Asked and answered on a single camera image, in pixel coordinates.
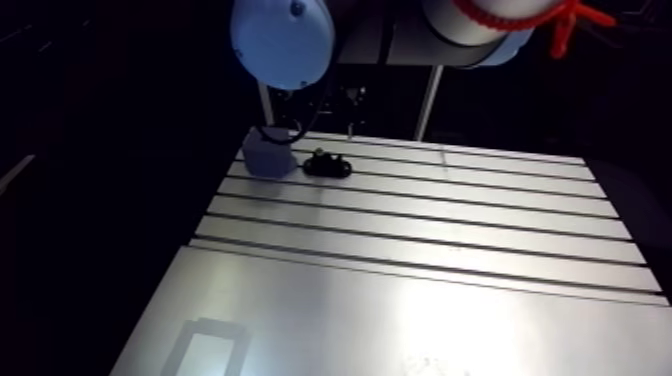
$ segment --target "black cable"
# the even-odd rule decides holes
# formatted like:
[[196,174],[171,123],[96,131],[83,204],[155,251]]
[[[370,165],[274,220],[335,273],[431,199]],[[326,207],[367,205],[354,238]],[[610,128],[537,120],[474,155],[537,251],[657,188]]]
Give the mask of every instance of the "black cable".
[[261,138],[264,141],[268,141],[276,145],[290,145],[302,139],[306,135],[306,133],[308,133],[313,128],[313,126],[317,122],[317,118],[320,116],[320,109],[322,108],[322,104],[324,103],[324,100],[327,98],[327,94],[329,93],[329,88],[331,87],[331,83],[335,75],[334,72],[336,70],[336,64],[338,63],[338,59],[341,56],[341,52],[343,52],[343,48],[345,47],[345,43],[348,40],[348,36],[352,32],[352,29],[354,29],[355,25],[358,23],[359,18],[363,13],[362,12],[362,9],[364,8],[363,4],[366,3],[367,1],[358,1],[357,4],[354,5],[343,17],[344,21],[342,23],[340,32],[336,34],[337,35],[336,45],[334,46],[334,51],[331,54],[331,60],[329,61],[329,66],[327,67],[327,71],[325,72],[324,76],[320,80],[324,81],[324,88],[322,89],[320,97],[315,105],[315,113],[310,119],[310,122],[305,127],[301,127],[299,133],[295,134],[293,137],[290,137],[286,140],[278,140],[277,138],[271,137],[264,130],[264,126],[257,123],[255,125],[255,128],[257,129],[259,134],[261,134]]

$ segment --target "red cable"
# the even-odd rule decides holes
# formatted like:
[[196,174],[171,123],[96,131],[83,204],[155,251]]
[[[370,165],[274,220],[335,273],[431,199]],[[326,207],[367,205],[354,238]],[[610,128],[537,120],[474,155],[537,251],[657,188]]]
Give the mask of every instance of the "red cable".
[[511,20],[492,15],[473,3],[473,0],[446,0],[454,1],[455,5],[475,22],[499,31],[521,31],[537,27],[555,19],[555,34],[551,56],[559,59],[567,52],[567,43],[576,26],[577,17],[585,17],[602,26],[615,26],[616,20],[608,14],[581,4],[580,0],[564,0],[551,9],[534,17]]

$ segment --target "small black part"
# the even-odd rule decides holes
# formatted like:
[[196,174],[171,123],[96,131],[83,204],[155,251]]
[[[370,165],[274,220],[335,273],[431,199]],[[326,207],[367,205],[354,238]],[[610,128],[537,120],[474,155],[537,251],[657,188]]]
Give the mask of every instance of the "small black part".
[[316,150],[313,156],[303,163],[303,172],[306,175],[343,179],[352,174],[352,165],[344,161],[340,154],[333,157],[331,153]]

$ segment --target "aluminum table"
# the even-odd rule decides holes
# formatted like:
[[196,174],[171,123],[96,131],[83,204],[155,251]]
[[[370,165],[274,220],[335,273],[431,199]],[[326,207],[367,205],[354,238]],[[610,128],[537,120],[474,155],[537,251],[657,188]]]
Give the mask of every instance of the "aluminum table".
[[113,375],[672,375],[672,310],[583,160],[309,133],[233,162]]

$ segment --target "metal post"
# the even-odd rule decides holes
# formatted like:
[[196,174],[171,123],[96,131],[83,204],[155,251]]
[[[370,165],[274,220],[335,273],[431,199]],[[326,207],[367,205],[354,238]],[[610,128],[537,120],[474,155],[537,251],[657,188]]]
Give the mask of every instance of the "metal post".
[[268,94],[268,86],[257,81],[257,86],[259,86],[259,96],[261,97],[261,107],[264,110],[264,119],[266,120],[266,125],[275,124],[273,118],[273,105],[271,104],[271,96]]
[[443,65],[435,65],[432,67],[432,72],[429,74],[429,81],[427,82],[427,91],[425,91],[425,99],[422,101],[422,107],[420,108],[418,125],[415,127],[416,141],[422,141],[425,138],[427,122],[429,121],[429,115],[432,113],[434,97],[436,97],[436,90],[439,88],[442,74]]

